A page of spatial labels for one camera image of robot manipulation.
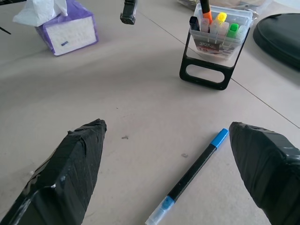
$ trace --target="white tissue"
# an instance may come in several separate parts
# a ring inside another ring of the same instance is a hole
[[[13,22],[38,27],[60,13],[68,15],[66,0],[27,0],[24,8],[14,16]]]

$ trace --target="black round object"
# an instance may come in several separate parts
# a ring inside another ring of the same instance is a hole
[[[262,19],[254,29],[253,38],[271,56],[300,69],[300,14],[277,14]]]

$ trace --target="blue marker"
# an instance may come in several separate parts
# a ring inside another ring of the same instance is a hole
[[[220,133],[212,140],[209,146],[201,154],[201,156],[194,162],[194,164],[189,168],[186,174],[180,179],[180,181],[175,185],[175,187],[169,192],[167,197],[159,204],[159,206],[154,210],[151,216],[147,219],[146,225],[157,225],[162,218],[167,214],[171,207],[175,204],[179,196],[187,188],[193,178],[201,170],[207,160],[211,155],[217,150],[220,144],[228,136],[229,131],[227,129],[222,129]]]

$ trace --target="orange marker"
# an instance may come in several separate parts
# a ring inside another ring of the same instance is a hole
[[[210,24],[212,23],[212,16],[210,10],[210,3],[208,0],[200,0],[203,18],[207,18],[210,20]]]

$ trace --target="pen holder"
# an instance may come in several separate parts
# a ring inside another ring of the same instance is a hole
[[[245,34],[242,40],[237,40],[237,39],[235,40],[234,38],[229,38],[224,36],[219,37],[218,34],[209,34],[201,31],[190,30],[187,35],[187,42],[184,49],[179,74],[180,74],[180,78],[184,81],[213,88],[216,90],[225,90],[228,86],[230,78],[233,74],[235,66],[240,57],[240,53],[245,43],[245,39],[249,34],[250,25],[252,24],[252,12],[223,8],[223,7],[215,7],[215,6],[211,6],[211,10],[212,10],[213,18],[216,18],[216,16],[220,12],[227,13],[226,22],[237,23],[240,26],[242,25],[245,26],[247,28],[247,33]],[[197,5],[194,16],[197,16],[198,18],[202,18],[202,10],[200,4]],[[191,35],[193,36],[197,50],[199,50],[200,55],[208,54],[213,57],[219,57],[227,60],[233,55],[234,51],[237,51],[237,47],[241,46],[234,65],[232,67],[227,67],[216,63],[188,57],[187,50],[188,50],[188,44]],[[187,67],[189,65],[195,65],[195,66],[219,71],[223,73],[224,79],[222,82],[213,82],[203,78],[191,76],[187,73]]]
[[[227,14],[226,22],[229,24],[237,23],[239,27],[244,26],[246,30],[248,30],[252,24],[253,14],[250,11],[211,6],[213,19],[221,12]],[[199,20],[203,18],[201,4],[197,4],[194,16]],[[243,44],[246,37],[245,34],[244,37],[237,39],[221,36],[219,33],[212,34],[196,30],[190,30],[190,33],[193,36],[195,45],[200,54],[219,57],[225,60],[230,59],[235,50]]]

